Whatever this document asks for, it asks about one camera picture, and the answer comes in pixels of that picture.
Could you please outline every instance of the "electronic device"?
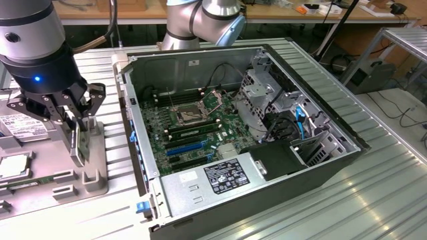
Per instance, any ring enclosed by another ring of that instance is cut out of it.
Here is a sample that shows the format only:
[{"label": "electronic device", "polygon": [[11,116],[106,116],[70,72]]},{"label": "electronic device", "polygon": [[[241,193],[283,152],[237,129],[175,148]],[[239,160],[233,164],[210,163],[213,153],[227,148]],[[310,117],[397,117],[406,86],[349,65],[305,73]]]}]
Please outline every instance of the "electronic device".
[{"label": "electronic device", "polygon": [[397,66],[393,63],[385,62],[381,58],[369,59],[361,65],[346,87],[355,95],[379,91],[395,72]]},{"label": "electronic device", "polygon": [[334,4],[335,4],[337,6],[339,6],[342,9],[349,9],[349,8],[350,8],[350,4],[346,3],[346,2],[343,2],[343,0],[337,0],[337,1],[334,2]]},{"label": "electronic device", "polygon": [[197,239],[322,184],[370,149],[269,45],[114,57],[151,239]]},{"label": "electronic device", "polygon": [[391,14],[394,15],[401,15],[401,14],[405,14],[406,10],[407,10],[407,6],[403,5],[402,3],[394,3],[391,6]]}]

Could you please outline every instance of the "metal frame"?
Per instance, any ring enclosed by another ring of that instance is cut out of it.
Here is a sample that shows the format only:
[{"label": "metal frame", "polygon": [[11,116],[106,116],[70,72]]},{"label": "metal frame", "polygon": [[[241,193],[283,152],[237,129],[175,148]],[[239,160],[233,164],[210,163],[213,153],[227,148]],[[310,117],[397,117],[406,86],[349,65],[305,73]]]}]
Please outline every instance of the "metal frame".
[{"label": "metal frame", "polygon": [[363,54],[361,55],[355,64],[353,64],[351,68],[345,72],[339,81],[343,85],[347,85],[353,76],[355,75],[359,66],[363,61],[371,55],[378,44],[382,42],[383,38],[387,38],[394,45],[386,49],[386,51],[381,54],[379,58],[385,59],[389,53],[393,51],[395,46],[399,46],[406,51],[409,51],[415,57],[419,58],[425,63],[427,63],[427,29],[423,28],[405,28],[405,27],[391,27],[382,28],[377,33],[370,45],[367,46]]}]

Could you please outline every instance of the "blue clip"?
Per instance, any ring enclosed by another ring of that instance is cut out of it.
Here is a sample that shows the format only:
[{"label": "blue clip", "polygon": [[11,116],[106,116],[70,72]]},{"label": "blue clip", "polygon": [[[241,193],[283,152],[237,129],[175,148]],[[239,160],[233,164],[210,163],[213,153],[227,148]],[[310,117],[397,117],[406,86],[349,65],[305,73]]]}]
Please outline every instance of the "blue clip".
[{"label": "blue clip", "polygon": [[306,113],[303,112],[303,109],[301,106],[297,107],[295,109],[295,117],[297,117],[297,123],[301,131],[301,139],[305,139],[305,127],[303,127],[303,122],[306,121]]},{"label": "blue clip", "polygon": [[128,137],[128,139],[131,140],[132,143],[137,142],[137,132],[135,132],[135,130],[132,131],[131,136]]},{"label": "blue clip", "polygon": [[151,209],[150,209],[150,202],[149,201],[142,201],[142,202],[137,203],[137,213],[138,214],[146,213],[150,211],[151,211]]}]

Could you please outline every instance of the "wooden desk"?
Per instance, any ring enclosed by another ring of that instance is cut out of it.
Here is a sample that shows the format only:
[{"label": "wooden desk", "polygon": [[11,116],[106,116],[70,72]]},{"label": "wooden desk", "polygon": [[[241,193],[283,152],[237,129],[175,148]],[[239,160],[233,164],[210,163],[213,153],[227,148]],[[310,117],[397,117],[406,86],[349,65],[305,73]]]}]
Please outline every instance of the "wooden desk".
[{"label": "wooden desk", "polygon": [[[95,0],[74,0],[71,3],[90,3]],[[80,11],[74,7],[55,2],[56,12],[64,25],[107,25],[110,23],[110,13],[100,12],[96,6],[88,6],[87,11]],[[337,24],[345,15],[330,15],[326,23]],[[415,23],[418,15],[409,9],[405,14],[409,21]],[[167,23],[167,0],[147,0],[147,10],[134,12],[119,12],[118,23],[127,24],[166,24]],[[249,5],[247,22],[265,24],[315,24],[322,23],[325,16],[319,13],[303,15],[294,9],[281,8],[278,6]],[[347,23],[399,23],[403,19],[398,17],[375,17],[365,10],[357,7],[347,19]]]}]

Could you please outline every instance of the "ribbed metal surface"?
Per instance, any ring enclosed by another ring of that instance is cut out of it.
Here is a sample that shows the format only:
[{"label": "ribbed metal surface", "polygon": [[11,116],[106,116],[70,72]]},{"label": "ribbed metal surface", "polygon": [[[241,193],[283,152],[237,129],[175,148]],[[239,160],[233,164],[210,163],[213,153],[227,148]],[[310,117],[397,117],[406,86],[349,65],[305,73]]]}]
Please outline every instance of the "ribbed metal surface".
[{"label": "ribbed metal surface", "polygon": [[[238,41],[270,44],[343,116],[373,149],[334,178],[305,195],[210,234],[221,239],[425,239],[427,236],[427,168],[342,90],[322,66],[285,39]],[[155,51],[154,46],[126,52]],[[135,214],[138,198],[123,119],[111,67],[111,49],[75,56],[90,82],[108,88],[98,112],[106,124],[110,191],[106,195],[0,221],[0,233],[16,239],[147,239],[147,223]]]},{"label": "ribbed metal surface", "polygon": [[427,62],[427,29],[391,27],[386,28],[382,34]]}]

